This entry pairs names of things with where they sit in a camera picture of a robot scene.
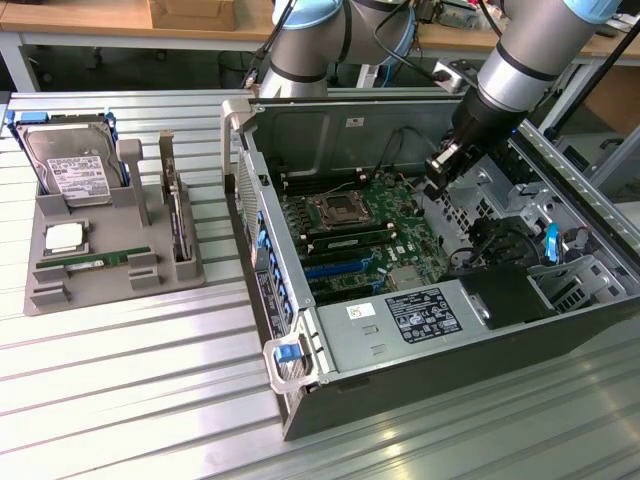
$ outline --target wooden box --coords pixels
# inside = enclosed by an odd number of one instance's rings
[[[235,0],[147,0],[153,28],[224,30],[236,28]]]

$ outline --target black cable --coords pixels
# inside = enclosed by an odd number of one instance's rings
[[[249,78],[252,75],[255,74],[257,78],[260,65],[262,64],[262,61],[265,59],[265,57],[269,53],[269,50],[271,50],[271,47],[273,46],[276,39],[278,38],[278,35],[280,34],[280,31],[283,29],[285,23],[287,23],[287,20],[289,19],[289,15],[291,15],[291,12],[293,11],[293,4],[295,3],[295,1],[296,0],[289,0],[287,2],[287,5],[284,7],[284,10],[282,11],[282,15],[280,15],[280,19],[278,20],[278,23],[275,25],[275,27],[273,27],[273,30],[271,31],[269,38],[267,38],[264,44],[258,50],[256,50],[256,53],[251,59],[251,63],[249,64],[249,69],[247,70],[247,74],[242,79],[242,84],[240,85],[240,88],[246,88],[247,80],[249,80]]]
[[[222,50],[220,52],[218,52],[218,66],[224,68],[225,70],[229,70],[231,72],[238,72],[238,73],[246,73],[247,69],[244,66],[244,60],[242,58],[242,55],[245,53],[248,53],[249,55],[252,55],[251,52],[238,52],[240,54],[240,67],[241,68],[237,68],[237,67],[231,67],[229,65],[227,65],[223,60],[224,60],[224,55],[228,54],[228,53],[232,53],[229,50]]]
[[[584,102],[587,97],[591,94],[594,88],[600,83],[600,80],[609,72],[611,67],[618,61],[620,55],[627,49],[629,44],[635,40],[638,36],[638,32],[640,32],[640,21],[636,22],[629,33],[627,33],[622,41],[618,44],[616,48],[613,49],[611,55],[605,60],[605,62],[600,66],[598,71],[589,79],[585,87],[580,91],[578,96],[575,98],[569,108],[562,114],[562,116],[558,119],[555,125],[549,127],[545,130],[544,135],[550,140],[555,140],[560,133],[560,129],[564,127],[569,118],[576,112],[578,107]]]
[[[457,253],[462,253],[462,252],[469,252],[469,253],[474,253],[477,249],[474,247],[462,247],[459,248],[457,250],[454,250],[454,252],[449,255],[449,266],[447,267],[447,270],[451,270],[451,266],[453,265],[453,256]]]
[[[393,141],[395,136],[398,135],[398,134],[402,134],[402,129],[393,130],[391,132],[391,135],[389,135],[389,139],[387,140],[387,143],[385,144],[384,148],[382,149],[382,155],[380,155],[380,160],[378,160],[378,163],[376,164],[376,166],[373,168],[373,171],[371,172],[372,176],[375,175],[376,172],[378,170],[380,170],[380,168],[382,168],[382,164],[384,163],[384,160],[385,160],[385,158],[387,156],[387,150],[389,149],[389,145],[391,145],[391,142]]]
[[[515,228],[506,228],[505,231],[518,235],[520,238],[522,238],[529,247],[529,250],[531,250],[531,253],[535,255],[538,261],[538,265],[542,263],[542,258],[540,257],[540,252],[538,252],[538,249],[536,248],[536,244],[533,243],[533,241],[525,233],[521,232],[520,230],[516,230]]]
[[[415,133],[418,136],[418,138],[425,143],[425,145],[427,147],[429,146],[427,140],[422,136],[420,131],[417,128],[412,127],[411,125],[405,125],[404,127],[400,127],[397,130],[393,130],[391,132],[391,135],[389,136],[389,140],[387,140],[387,143],[386,143],[384,149],[382,150],[382,155],[380,156],[380,160],[378,161],[378,163],[376,164],[375,168],[371,172],[371,175],[375,175],[375,173],[382,168],[382,166],[384,164],[384,160],[386,158],[387,150],[389,149],[389,146],[391,145],[391,141],[398,134],[401,135],[400,144],[398,145],[398,149],[396,150],[395,155],[393,155],[391,158],[395,158],[395,157],[398,157],[400,155],[400,153],[402,152],[402,147],[404,146],[404,132],[405,131],[409,131],[409,132]],[[395,160],[391,162],[390,166],[393,167],[394,164],[395,164]]]
[[[484,13],[484,17],[487,19],[487,22],[489,22],[491,29],[496,32],[496,35],[498,35],[498,37],[501,37],[502,32],[498,28],[498,25],[496,25],[496,22],[493,20],[493,17],[489,13],[489,10],[487,10],[487,6],[484,4],[484,0],[478,0],[478,3],[480,4],[480,10],[482,10],[482,13]]]
[[[432,82],[438,82],[438,81],[445,81],[448,80],[450,77],[446,72],[438,72],[437,74],[433,75],[429,72],[427,72],[424,68],[419,67],[418,65],[416,65],[415,63],[407,60],[406,58],[398,55],[396,52],[394,52],[393,50],[388,49],[387,47],[385,47],[382,44],[382,41],[380,40],[380,37],[378,37],[378,32],[380,32],[380,30],[382,29],[382,27],[384,27],[393,17],[395,17],[398,12],[400,12],[401,10],[404,10],[405,8],[407,8],[409,6],[411,0],[405,0],[404,2],[398,4],[398,6],[396,8],[394,8],[391,13],[389,13],[389,15],[387,17],[385,17],[384,20],[382,20],[382,22],[380,22],[380,24],[375,28],[375,30],[373,31],[373,39],[376,41],[376,43],[378,44],[378,46],[380,48],[382,48],[390,57],[395,58],[398,62],[400,62],[402,65],[406,65],[407,67],[409,67],[411,70],[418,72],[419,74],[427,77],[429,80],[431,80]]]

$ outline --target warning sticker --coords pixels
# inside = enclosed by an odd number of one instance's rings
[[[385,301],[407,343],[462,330],[439,288],[387,298]]]

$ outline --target aluminum extrusion table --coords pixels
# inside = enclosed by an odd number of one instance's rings
[[[10,108],[18,111],[109,107],[121,137],[142,139],[146,182],[159,173],[158,130],[175,130],[176,163],[190,186],[207,284],[23,317],[35,178],[4,128],[1,478],[640,476],[639,321],[620,324],[569,356],[282,442],[220,178],[219,105],[242,94],[13,96]]]

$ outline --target white sticker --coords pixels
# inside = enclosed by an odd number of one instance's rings
[[[351,320],[357,320],[358,318],[370,317],[376,314],[373,309],[373,305],[370,303],[361,303],[360,305],[351,305],[347,307],[347,313]]]
[[[100,157],[50,158],[47,163],[66,200],[109,195]]]
[[[389,256],[391,257],[392,262],[396,262],[398,260],[398,257],[396,257],[396,254],[394,253],[393,248],[387,247],[387,252],[389,252]]]
[[[347,128],[364,127],[364,117],[347,118]]]

